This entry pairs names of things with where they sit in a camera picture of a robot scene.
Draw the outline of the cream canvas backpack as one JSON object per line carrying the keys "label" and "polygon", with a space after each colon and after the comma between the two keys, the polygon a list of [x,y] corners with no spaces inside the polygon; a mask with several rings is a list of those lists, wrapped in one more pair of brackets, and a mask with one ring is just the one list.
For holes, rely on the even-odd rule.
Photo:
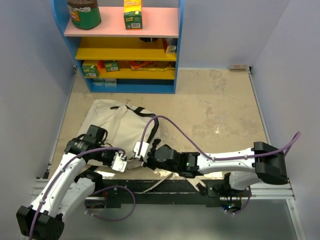
{"label": "cream canvas backpack", "polygon": [[90,125],[106,129],[106,143],[113,147],[122,148],[127,155],[127,169],[124,173],[111,170],[96,160],[90,160],[89,165],[97,167],[99,173],[113,174],[114,180],[158,180],[171,177],[173,174],[166,170],[155,171],[141,167],[141,162],[134,159],[134,147],[141,140],[144,128],[155,114],[143,107],[125,104],[111,99],[97,99],[91,105],[78,135],[84,134]]}

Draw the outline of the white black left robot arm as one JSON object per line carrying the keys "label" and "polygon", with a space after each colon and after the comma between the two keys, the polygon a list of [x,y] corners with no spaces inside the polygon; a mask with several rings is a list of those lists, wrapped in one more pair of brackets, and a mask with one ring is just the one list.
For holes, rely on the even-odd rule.
{"label": "white black left robot arm", "polygon": [[20,232],[31,240],[58,240],[67,216],[89,195],[104,190],[102,175],[83,171],[90,160],[111,166],[117,149],[101,150],[108,132],[90,125],[87,132],[70,140],[60,164],[41,193],[29,206],[21,206],[16,218]]}

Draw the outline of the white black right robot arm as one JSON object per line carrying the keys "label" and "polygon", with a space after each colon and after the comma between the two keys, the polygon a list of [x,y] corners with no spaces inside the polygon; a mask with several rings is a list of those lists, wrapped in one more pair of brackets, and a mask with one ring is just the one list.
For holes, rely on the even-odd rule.
{"label": "white black right robot arm", "polygon": [[288,183],[285,154],[265,142],[234,152],[178,152],[167,144],[151,148],[143,160],[144,167],[177,173],[194,179],[210,173],[227,172],[223,192],[230,197],[256,183],[286,185]]}

